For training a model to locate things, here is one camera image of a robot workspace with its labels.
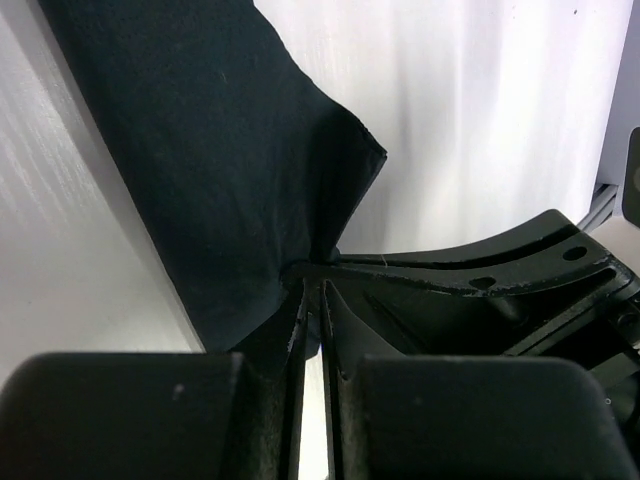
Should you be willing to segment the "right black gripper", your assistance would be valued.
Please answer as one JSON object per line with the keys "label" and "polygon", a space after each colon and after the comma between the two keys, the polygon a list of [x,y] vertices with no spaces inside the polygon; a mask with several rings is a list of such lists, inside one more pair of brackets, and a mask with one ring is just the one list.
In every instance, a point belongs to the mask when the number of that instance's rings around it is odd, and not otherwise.
{"label": "right black gripper", "polygon": [[285,277],[334,287],[403,353],[573,361],[621,428],[639,428],[639,278],[557,210],[459,247],[298,262]]}

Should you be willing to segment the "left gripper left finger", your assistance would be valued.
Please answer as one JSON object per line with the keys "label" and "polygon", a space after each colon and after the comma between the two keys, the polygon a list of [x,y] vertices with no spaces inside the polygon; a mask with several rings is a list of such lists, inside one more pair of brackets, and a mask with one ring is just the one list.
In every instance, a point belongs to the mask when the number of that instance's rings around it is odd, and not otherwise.
{"label": "left gripper left finger", "polygon": [[1,392],[5,479],[294,479],[301,281],[224,353],[48,353]]}

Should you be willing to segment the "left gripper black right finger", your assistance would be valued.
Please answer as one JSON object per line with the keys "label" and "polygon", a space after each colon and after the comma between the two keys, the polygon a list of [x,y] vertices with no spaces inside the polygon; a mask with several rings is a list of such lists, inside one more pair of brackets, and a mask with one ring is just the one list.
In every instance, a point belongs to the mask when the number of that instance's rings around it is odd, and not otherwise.
{"label": "left gripper black right finger", "polygon": [[596,379],[560,358],[406,355],[324,284],[333,479],[626,479]]}

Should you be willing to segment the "black paper napkin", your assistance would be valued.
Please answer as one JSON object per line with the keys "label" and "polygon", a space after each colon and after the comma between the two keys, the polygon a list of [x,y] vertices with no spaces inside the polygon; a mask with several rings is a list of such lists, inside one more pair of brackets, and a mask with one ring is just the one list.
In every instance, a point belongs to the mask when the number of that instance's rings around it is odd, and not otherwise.
{"label": "black paper napkin", "polygon": [[235,346],[332,256],[385,149],[250,1],[41,7],[203,346]]}

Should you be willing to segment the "right side aluminium rail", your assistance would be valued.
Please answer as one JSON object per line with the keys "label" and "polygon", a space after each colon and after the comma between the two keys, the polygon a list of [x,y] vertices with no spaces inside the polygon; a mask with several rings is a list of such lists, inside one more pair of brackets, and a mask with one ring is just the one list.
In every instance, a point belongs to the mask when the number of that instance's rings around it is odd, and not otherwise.
{"label": "right side aluminium rail", "polygon": [[586,233],[593,232],[616,212],[623,187],[615,184],[597,183],[594,188],[589,211],[577,224]]}

